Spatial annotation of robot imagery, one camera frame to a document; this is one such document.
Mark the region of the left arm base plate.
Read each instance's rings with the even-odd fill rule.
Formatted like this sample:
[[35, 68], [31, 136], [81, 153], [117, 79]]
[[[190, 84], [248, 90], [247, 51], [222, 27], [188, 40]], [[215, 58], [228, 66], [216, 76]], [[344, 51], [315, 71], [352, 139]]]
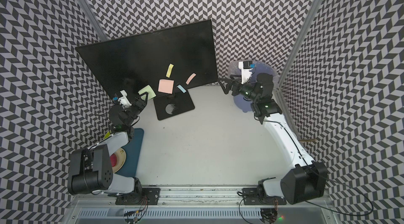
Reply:
[[147, 200], [149, 206], [158, 204], [161, 189], [158, 187], [143, 188], [141, 193], [131, 192], [116, 197], [115, 205], [137, 206]]

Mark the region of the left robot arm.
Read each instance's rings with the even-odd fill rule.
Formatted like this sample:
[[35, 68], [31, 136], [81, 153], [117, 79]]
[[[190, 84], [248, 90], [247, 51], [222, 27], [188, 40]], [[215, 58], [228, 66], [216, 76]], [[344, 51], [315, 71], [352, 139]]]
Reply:
[[122, 90], [113, 98], [107, 113], [112, 126], [110, 136], [92, 146], [72, 152], [68, 169], [67, 189], [72, 195], [107, 193], [109, 195], [142, 195], [139, 179], [115, 174], [110, 156], [133, 138], [133, 126], [148, 103], [148, 92], [129, 99]]

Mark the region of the green square sticky note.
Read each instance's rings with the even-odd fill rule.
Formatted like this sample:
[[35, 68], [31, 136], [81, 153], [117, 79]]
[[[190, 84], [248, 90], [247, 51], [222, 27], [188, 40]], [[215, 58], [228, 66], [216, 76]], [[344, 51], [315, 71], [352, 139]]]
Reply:
[[155, 93], [155, 91], [152, 89], [152, 87], [150, 85], [147, 85], [146, 87], [139, 90], [138, 94], [140, 95], [140, 98], [143, 101], [151, 100], [151, 99], [154, 99], [156, 97], [156, 93]]

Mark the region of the yellow narrow sticky note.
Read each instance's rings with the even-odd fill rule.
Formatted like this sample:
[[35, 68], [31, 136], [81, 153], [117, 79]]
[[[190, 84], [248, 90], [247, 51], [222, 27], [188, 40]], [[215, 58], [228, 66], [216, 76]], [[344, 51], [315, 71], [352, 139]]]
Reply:
[[174, 65], [173, 65], [173, 64], [169, 64], [168, 69], [167, 69], [167, 72], [166, 72], [166, 77], [167, 77], [167, 78], [170, 78], [170, 77], [171, 77], [171, 73], [172, 73], [173, 68], [174, 68]]

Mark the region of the small blue sticky note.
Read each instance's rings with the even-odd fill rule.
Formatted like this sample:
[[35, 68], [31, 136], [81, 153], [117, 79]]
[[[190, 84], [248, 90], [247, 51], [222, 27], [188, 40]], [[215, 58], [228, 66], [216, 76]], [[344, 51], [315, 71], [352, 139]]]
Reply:
[[183, 86], [181, 86], [181, 85], [178, 85], [177, 88], [178, 88], [182, 93], [186, 93], [186, 92], [187, 92], [187, 90], [186, 90]]

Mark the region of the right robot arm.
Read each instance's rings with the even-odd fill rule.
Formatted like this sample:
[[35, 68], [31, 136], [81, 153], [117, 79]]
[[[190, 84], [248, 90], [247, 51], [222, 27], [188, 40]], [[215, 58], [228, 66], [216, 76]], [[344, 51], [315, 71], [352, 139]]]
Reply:
[[241, 95], [251, 102], [254, 119], [263, 125], [275, 140], [286, 162], [286, 170], [279, 176], [263, 179], [257, 190], [267, 197], [281, 197], [294, 205], [321, 198], [324, 195], [328, 170], [315, 161], [291, 131], [283, 111], [272, 97], [273, 76], [259, 73], [253, 83], [243, 83], [241, 76], [220, 78], [224, 94]]

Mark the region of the pink square sticky note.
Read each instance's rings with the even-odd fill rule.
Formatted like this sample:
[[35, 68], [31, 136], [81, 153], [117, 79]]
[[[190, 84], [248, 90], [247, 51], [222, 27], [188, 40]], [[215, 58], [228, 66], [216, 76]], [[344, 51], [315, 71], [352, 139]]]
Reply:
[[161, 79], [158, 85], [158, 91], [161, 93], [172, 94], [174, 89], [174, 81], [169, 79]]

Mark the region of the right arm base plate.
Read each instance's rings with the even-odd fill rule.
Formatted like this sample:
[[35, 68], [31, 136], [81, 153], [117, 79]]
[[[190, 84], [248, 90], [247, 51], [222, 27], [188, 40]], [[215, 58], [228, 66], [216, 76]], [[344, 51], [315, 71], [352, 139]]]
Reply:
[[244, 205], [246, 206], [263, 206], [263, 205], [287, 205], [287, 201], [282, 197], [268, 196], [261, 189], [255, 188], [243, 188], [241, 192], [238, 192], [239, 196], [243, 198]]

